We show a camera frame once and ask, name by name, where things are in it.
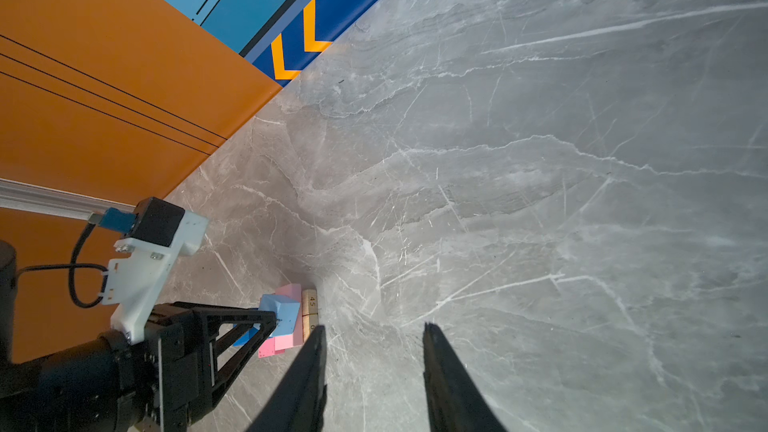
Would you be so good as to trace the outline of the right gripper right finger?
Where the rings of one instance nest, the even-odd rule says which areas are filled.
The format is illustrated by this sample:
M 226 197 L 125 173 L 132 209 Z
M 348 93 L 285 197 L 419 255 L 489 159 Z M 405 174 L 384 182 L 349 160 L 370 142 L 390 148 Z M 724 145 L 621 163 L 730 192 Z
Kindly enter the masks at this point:
M 424 383 L 431 431 L 505 431 L 440 327 L 423 333 Z

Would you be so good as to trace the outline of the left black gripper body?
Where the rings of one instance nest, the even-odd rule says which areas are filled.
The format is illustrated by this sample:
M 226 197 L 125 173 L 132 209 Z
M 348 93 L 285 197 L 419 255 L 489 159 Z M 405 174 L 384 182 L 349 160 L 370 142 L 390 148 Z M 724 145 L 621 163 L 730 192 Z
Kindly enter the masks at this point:
M 4 431 L 185 431 L 210 411 L 210 310 L 158 305 L 120 332 L 1 369 Z

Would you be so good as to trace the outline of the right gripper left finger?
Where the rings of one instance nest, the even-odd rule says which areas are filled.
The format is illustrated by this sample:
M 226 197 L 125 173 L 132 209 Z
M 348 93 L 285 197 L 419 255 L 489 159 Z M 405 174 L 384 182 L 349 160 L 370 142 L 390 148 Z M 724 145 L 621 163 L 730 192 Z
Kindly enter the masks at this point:
M 319 325 L 247 431 L 322 430 L 327 402 L 326 348 L 325 327 Z

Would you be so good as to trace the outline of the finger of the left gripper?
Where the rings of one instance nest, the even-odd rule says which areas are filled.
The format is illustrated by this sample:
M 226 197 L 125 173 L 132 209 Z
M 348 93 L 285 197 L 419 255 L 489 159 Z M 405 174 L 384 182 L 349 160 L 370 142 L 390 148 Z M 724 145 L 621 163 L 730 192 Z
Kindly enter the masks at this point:
M 260 346 L 269 338 L 270 328 L 266 326 L 234 326 L 222 337 L 213 342 L 211 365 L 213 372 L 212 398 L 213 405 L 218 405 L 224 398 L 229 388 L 242 372 L 244 367 L 253 358 Z M 237 347 L 235 353 L 222 366 L 218 365 L 218 358 L 227 350 L 235 346 L 242 337 L 248 340 Z
M 258 325 L 258 329 L 269 336 L 277 326 L 275 312 L 262 311 L 257 308 L 241 308 L 176 301 L 175 307 L 192 310 L 202 323 L 202 329 L 209 335 L 217 335 L 223 324 L 246 325 L 246 329 Z

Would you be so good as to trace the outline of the light blue cube block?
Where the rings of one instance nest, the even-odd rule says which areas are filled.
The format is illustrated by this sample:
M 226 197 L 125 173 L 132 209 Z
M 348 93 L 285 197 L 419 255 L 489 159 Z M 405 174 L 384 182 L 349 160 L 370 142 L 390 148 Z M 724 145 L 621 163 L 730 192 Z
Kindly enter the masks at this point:
M 270 338 L 292 336 L 296 327 L 301 303 L 291 297 L 280 294 L 265 294 L 261 297 L 259 310 L 274 312 L 276 327 Z

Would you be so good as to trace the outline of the dark pink rectangular block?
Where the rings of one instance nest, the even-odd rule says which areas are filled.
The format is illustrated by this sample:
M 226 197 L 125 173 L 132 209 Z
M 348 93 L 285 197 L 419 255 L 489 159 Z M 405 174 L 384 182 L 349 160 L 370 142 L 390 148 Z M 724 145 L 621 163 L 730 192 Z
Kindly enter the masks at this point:
M 283 353 L 283 349 L 277 348 L 277 339 L 269 338 L 259 347 L 257 355 L 259 358 L 268 358 Z

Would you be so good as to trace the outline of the light pink rectangular block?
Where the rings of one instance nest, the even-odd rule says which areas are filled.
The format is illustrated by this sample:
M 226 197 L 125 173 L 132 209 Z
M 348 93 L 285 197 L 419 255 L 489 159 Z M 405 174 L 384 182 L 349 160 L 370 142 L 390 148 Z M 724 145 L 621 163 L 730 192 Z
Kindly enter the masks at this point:
M 274 305 L 278 325 L 272 337 L 275 351 L 282 354 L 303 344 L 302 287 L 299 284 L 281 287 L 276 291 Z

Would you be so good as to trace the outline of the engraved wooden plank block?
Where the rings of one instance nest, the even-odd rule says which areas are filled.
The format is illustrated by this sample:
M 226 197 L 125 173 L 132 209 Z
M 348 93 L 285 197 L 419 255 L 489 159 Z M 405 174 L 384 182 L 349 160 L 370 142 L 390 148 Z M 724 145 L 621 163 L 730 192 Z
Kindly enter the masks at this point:
M 306 342 L 313 330 L 318 326 L 319 320 L 317 314 L 307 314 L 302 316 L 303 341 Z

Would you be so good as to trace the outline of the plain wooden plank block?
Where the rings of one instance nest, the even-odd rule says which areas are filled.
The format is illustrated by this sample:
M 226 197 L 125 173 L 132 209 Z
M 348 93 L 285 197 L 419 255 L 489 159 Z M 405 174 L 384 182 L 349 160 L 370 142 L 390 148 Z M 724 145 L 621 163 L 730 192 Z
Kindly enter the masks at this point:
M 302 290 L 302 315 L 310 316 L 318 314 L 318 294 L 316 289 Z

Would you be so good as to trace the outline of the dark blue cube block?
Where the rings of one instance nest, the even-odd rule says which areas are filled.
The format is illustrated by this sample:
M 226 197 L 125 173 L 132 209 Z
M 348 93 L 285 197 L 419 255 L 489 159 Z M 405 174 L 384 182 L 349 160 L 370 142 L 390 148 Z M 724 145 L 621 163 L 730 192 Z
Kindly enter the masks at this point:
M 235 347 L 242 347 L 245 344 L 247 344 L 252 337 L 254 337 L 259 332 L 259 328 L 257 326 L 252 327 L 247 332 L 245 332 L 241 337 L 239 337 L 235 342 Z

